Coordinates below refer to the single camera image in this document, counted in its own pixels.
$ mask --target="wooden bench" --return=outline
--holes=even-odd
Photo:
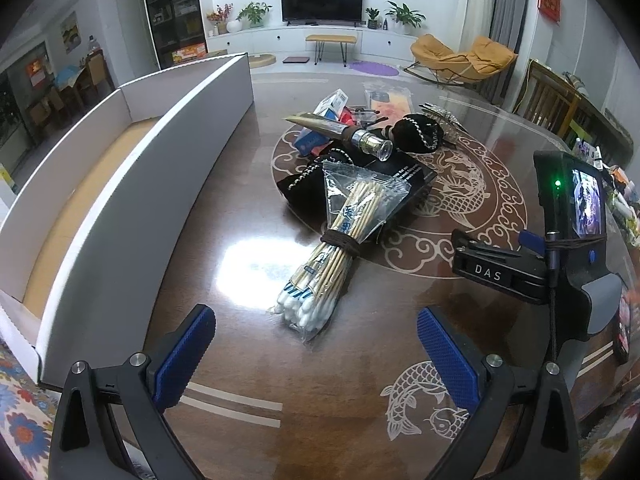
[[[347,66],[347,45],[356,44],[358,38],[356,36],[338,36],[335,34],[312,34],[306,37],[306,41],[315,41],[316,48],[314,50],[314,64],[322,61],[325,43],[340,43],[340,52],[342,53],[342,64]]]

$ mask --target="glass cabinet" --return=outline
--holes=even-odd
[[[160,68],[206,52],[200,0],[146,0],[146,12]]]

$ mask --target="round glass table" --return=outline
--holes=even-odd
[[[165,416],[208,478],[423,479],[467,415],[453,404],[417,338],[418,311],[441,306],[481,352],[513,365],[539,367],[548,337],[538,315],[546,307],[452,274],[450,232],[460,228],[513,249],[521,229],[542,234],[532,155],[566,147],[464,90],[337,74],[257,74],[253,80],[255,105],[194,204],[148,331],[151,346],[195,303],[208,304],[218,319],[182,402]],[[303,344],[268,312],[319,240],[318,226],[301,222],[276,188],[306,163],[282,117],[313,110],[338,88],[350,105],[364,104],[365,84],[372,82],[408,89],[415,110],[424,102],[449,110],[468,135],[459,135],[456,150],[420,158],[438,174],[430,195],[354,263],[330,325]],[[609,269],[630,285],[633,267],[610,215],[607,231]],[[591,339],[588,353],[611,339],[606,329]],[[637,346],[632,343],[625,366],[613,358],[583,365],[571,392],[578,419],[628,373]],[[507,417],[481,472],[495,466],[509,430]]]

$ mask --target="potted flower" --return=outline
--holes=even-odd
[[[378,28],[378,20],[376,18],[380,14],[380,11],[377,9],[373,9],[372,7],[368,7],[366,12],[369,15],[369,21],[367,22],[367,27]]]
[[[211,12],[207,13],[207,19],[210,22],[216,23],[218,25],[219,34],[226,34],[226,20],[229,19],[229,16],[231,15],[231,9],[234,8],[234,4],[225,4],[224,8],[220,6],[217,7],[217,10],[212,10]]]
[[[406,4],[402,4],[402,6],[396,5],[394,2],[389,2],[389,4],[391,8],[386,12],[386,15],[391,16],[396,23],[401,23],[405,34],[411,34],[414,28],[420,27],[422,22],[427,19],[424,14],[409,9]]]
[[[263,27],[264,17],[271,9],[270,5],[267,5],[265,2],[261,4],[257,2],[250,2],[244,9],[240,11],[238,14],[238,18],[245,18],[249,21],[249,27]]]

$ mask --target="white vase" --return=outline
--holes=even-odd
[[[226,30],[229,32],[240,32],[242,30],[242,22],[240,20],[231,20],[226,24]]]

